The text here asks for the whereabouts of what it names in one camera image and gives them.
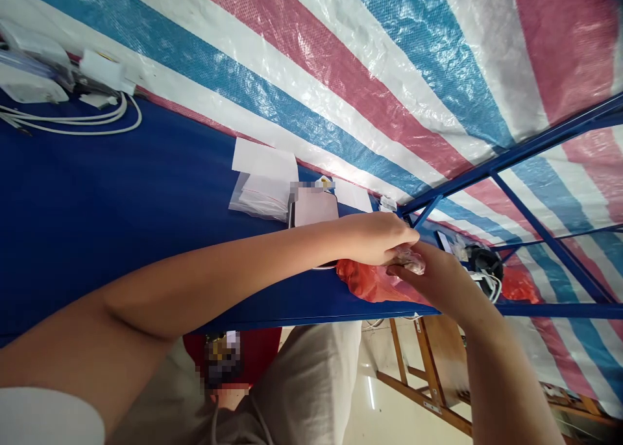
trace red bag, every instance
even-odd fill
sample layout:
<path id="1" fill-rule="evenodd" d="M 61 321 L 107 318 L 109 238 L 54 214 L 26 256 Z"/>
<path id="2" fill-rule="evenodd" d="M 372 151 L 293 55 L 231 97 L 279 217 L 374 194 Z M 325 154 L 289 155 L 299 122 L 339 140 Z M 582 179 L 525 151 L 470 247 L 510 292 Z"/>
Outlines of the red bag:
<path id="1" fill-rule="evenodd" d="M 337 262 L 337 275 L 350 292 L 368 302 L 407 301 L 430 306 L 423 295 L 398 276 L 386 273 L 387 267 L 365 265 L 343 259 Z"/>
<path id="2" fill-rule="evenodd" d="M 529 300 L 532 304 L 542 302 L 532 277 L 527 271 L 514 267 L 504 267 L 503 283 L 502 294 L 509 300 Z"/>

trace striped tarp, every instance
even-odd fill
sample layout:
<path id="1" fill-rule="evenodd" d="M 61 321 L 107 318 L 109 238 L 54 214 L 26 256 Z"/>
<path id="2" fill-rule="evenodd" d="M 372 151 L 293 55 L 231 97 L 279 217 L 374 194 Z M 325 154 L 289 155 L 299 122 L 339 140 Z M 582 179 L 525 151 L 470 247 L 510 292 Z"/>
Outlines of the striped tarp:
<path id="1" fill-rule="evenodd" d="M 123 62 L 169 109 L 401 203 L 623 88 L 616 0 L 0 0 L 0 17 Z M 608 128 L 501 175 L 555 234 L 584 232 L 623 221 L 622 151 Z M 488 244 L 537 238 L 490 180 L 431 218 Z M 569 245 L 620 300 L 621 235 Z M 542 246 L 510 263 L 547 302 L 591 302 Z M 535 364 L 616 410 L 619 322 L 530 323 L 549 353 Z"/>

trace blue table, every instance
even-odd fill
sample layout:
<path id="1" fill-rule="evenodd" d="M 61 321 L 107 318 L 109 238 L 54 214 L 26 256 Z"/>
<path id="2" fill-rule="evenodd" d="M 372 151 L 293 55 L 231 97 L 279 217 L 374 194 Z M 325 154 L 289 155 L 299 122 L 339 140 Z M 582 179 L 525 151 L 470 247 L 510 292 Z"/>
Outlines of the blue table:
<path id="1" fill-rule="evenodd" d="M 14 106 L 3 95 L 0 103 Z M 126 134 L 18 134 L 0 122 L 0 346 L 86 293 L 188 250 L 285 228 L 228 210 L 235 139 L 145 101 Z M 30 105 L 38 115 L 93 115 L 81 102 Z M 134 122 L 131 112 L 115 125 Z M 299 167 L 302 181 L 319 174 Z M 341 215 L 355 213 L 340 205 Z M 424 239 L 434 243 L 430 229 Z M 370 304 L 334 271 L 308 271 L 241 302 L 202 330 L 437 313 Z"/>

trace floor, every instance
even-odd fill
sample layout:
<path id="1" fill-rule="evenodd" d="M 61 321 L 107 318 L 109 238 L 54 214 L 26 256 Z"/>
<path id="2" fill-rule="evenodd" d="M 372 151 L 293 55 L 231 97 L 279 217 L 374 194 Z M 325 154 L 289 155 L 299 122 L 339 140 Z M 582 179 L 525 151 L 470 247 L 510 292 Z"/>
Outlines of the floor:
<path id="1" fill-rule="evenodd" d="M 406 365 L 423 369 L 413 321 L 397 319 L 396 325 Z M 362 333 L 359 371 L 344 445 L 377 445 L 384 442 L 426 445 L 472 443 L 470 437 L 379 382 L 375 376 L 376 370 L 400 378 L 388 320 L 378 328 L 367 329 Z M 423 380 L 409 374 L 408 381 L 414 388 L 425 385 Z M 468 405 L 458 405 L 453 410 L 471 419 Z"/>

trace leg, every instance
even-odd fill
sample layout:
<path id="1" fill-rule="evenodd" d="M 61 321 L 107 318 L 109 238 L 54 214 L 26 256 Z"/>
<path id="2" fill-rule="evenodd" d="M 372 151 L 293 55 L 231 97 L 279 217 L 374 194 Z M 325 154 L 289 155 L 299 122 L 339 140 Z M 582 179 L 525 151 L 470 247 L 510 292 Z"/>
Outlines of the leg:
<path id="1" fill-rule="evenodd" d="M 195 363 L 179 339 L 107 444 L 194 444 L 197 430 L 213 412 Z"/>
<path id="2" fill-rule="evenodd" d="M 296 327 L 249 392 L 277 445 L 341 444 L 357 374 L 361 322 Z M 240 411 L 252 411 L 245 398 Z"/>

